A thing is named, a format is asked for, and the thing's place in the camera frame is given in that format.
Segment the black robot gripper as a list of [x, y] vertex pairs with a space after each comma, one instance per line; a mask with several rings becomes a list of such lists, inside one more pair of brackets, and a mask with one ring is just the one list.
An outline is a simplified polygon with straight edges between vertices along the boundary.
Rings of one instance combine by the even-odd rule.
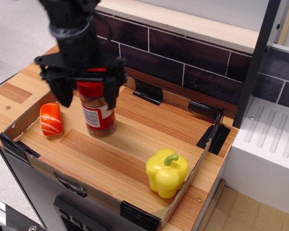
[[69, 108], [73, 99], [73, 81], [104, 81], [104, 97], [109, 109], [116, 107], [121, 86], [127, 80], [125, 59], [101, 48], [95, 34], [88, 32], [75, 37], [58, 39], [59, 52], [38, 56], [35, 63], [41, 68], [58, 101]]

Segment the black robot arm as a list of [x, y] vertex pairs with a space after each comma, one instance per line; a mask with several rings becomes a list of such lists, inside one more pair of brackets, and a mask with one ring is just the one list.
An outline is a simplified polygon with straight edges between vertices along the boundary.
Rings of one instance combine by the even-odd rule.
[[119, 88], [127, 81], [126, 60], [102, 50], [94, 26], [97, 0], [43, 0], [49, 30], [59, 52], [38, 56], [35, 63], [59, 102], [69, 107], [77, 81], [101, 82], [110, 109], [116, 107]]

